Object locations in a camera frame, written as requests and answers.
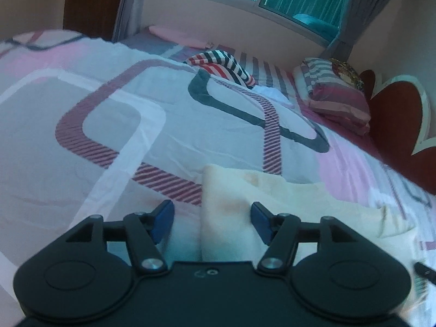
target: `wall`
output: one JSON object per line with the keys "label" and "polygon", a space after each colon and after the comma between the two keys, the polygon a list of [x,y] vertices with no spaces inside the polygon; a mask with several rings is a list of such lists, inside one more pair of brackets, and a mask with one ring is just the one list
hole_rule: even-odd
{"label": "wall", "polygon": [[436,136],[436,0],[404,0],[388,42],[374,64],[383,81],[401,74],[418,78],[432,108]]}
{"label": "wall", "polygon": [[65,0],[0,0],[0,40],[40,29],[62,28]]}
{"label": "wall", "polygon": [[[391,0],[361,37],[350,60],[362,71],[386,42],[402,0]],[[224,44],[292,70],[323,47],[260,16],[208,0],[145,0],[142,25],[160,24]]]}

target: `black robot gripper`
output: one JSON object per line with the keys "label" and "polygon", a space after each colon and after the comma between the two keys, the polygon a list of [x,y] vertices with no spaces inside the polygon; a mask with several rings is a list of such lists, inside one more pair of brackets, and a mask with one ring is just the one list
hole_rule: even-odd
{"label": "black robot gripper", "polygon": [[[103,222],[91,215],[25,262],[14,291],[20,327],[406,327],[395,313],[411,289],[406,268],[334,217],[306,223],[251,207],[267,251],[252,262],[175,262],[156,248],[174,205]],[[126,243],[131,266],[107,251]],[[294,265],[298,244],[317,252]]]}

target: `wooden bed frame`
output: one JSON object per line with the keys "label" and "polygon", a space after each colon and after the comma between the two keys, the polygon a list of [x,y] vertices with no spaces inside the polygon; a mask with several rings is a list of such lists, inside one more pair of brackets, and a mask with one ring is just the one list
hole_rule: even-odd
{"label": "wooden bed frame", "polygon": [[436,138],[428,138],[430,107],[420,82],[401,75],[380,84],[373,71],[361,74],[371,111],[370,136],[383,161],[436,194]]}

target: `blue gripper pad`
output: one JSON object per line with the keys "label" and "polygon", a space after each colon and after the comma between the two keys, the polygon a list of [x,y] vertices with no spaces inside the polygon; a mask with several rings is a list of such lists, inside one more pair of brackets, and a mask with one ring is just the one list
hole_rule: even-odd
{"label": "blue gripper pad", "polygon": [[271,228],[271,219],[274,215],[259,202],[251,206],[251,223],[259,234],[264,244],[270,245],[274,238],[274,231]]}
{"label": "blue gripper pad", "polygon": [[150,231],[150,237],[154,244],[162,241],[162,238],[167,235],[174,221],[174,204],[170,200],[163,201],[151,213],[154,216],[154,225]]}

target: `cream towel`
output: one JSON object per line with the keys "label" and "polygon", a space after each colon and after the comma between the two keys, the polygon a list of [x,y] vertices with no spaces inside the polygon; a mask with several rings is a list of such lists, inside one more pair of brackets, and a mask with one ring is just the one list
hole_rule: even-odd
{"label": "cream towel", "polygon": [[[204,261],[252,261],[257,266],[267,250],[250,222],[253,202],[273,214],[290,213],[303,222],[330,215],[395,257],[413,277],[413,264],[422,260],[418,230],[388,207],[373,209],[334,199],[323,183],[293,184],[281,176],[208,165],[203,173],[201,250]],[[296,261],[316,252],[316,244],[300,245]],[[416,305],[414,286],[400,315]]]}

